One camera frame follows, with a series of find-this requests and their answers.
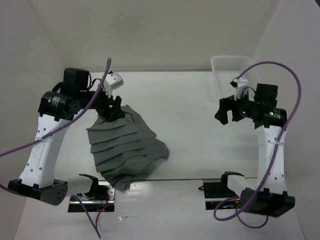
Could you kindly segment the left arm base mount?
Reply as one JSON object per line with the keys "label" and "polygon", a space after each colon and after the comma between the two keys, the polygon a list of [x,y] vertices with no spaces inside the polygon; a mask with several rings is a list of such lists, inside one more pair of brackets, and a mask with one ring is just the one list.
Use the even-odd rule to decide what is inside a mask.
{"label": "left arm base mount", "polygon": [[69,213],[113,212],[115,209],[116,190],[105,180],[83,176],[69,180],[67,187]]}

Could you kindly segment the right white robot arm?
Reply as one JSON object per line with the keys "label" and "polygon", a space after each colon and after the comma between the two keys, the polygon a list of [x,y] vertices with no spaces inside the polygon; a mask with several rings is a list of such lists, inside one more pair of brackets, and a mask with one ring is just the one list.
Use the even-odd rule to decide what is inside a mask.
{"label": "right white robot arm", "polygon": [[296,205],[288,194],[284,173],[284,138],[287,112],[277,107],[278,87],[258,84],[250,100],[248,83],[232,83],[235,94],[219,101],[215,118],[223,125],[232,121],[251,119],[258,139],[258,175],[254,185],[248,185],[241,173],[226,172],[219,184],[219,192],[229,197],[239,196],[240,211],[278,218]]}

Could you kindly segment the grey pleated skirt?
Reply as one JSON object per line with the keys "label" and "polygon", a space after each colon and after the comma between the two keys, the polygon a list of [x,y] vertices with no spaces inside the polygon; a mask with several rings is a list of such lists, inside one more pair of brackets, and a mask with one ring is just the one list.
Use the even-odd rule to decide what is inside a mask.
{"label": "grey pleated skirt", "polygon": [[148,177],[170,151],[139,113],[129,105],[121,110],[123,118],[107,122],[99,117],[87,134],[96,172],[124,192],[132,181]]}

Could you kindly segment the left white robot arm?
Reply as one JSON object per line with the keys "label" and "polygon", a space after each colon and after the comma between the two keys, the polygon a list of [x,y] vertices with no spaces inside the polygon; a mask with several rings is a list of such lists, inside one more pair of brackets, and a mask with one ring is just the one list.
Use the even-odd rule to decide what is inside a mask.
{"label": "left white robot arm", "polygon": [[65,134],[76,117],[94,109],[103,120],[114,122],[124,118],[122,99],[112,92],[121,87],[122,77],[109,71],[100,80],[101,86],[91,88],[94,79],[89,71],[66,68],[63,81],[46,92],[38,107],[38,127],[26,166],[19,178],[11,180],[7,189],[13,194],[57,206],[65,197],[82,194],[88,200],[98,197],[103,187],[89,174],[76,179],[58,180],[54,177],[58,155]]}

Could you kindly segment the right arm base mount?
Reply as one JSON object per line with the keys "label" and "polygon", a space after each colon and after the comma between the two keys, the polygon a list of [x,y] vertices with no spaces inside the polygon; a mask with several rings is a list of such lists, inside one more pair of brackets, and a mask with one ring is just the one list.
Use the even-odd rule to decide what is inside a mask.
{"label": "right arm base mount", "polygon": [[224,188],[219,178],[203,180],[198,190],[203,192],[207,211],[213,211],[220,202],[228,198],[234,199],[223,203],[219,210],[232,210],[240,203],[240,198],[232,190]]}

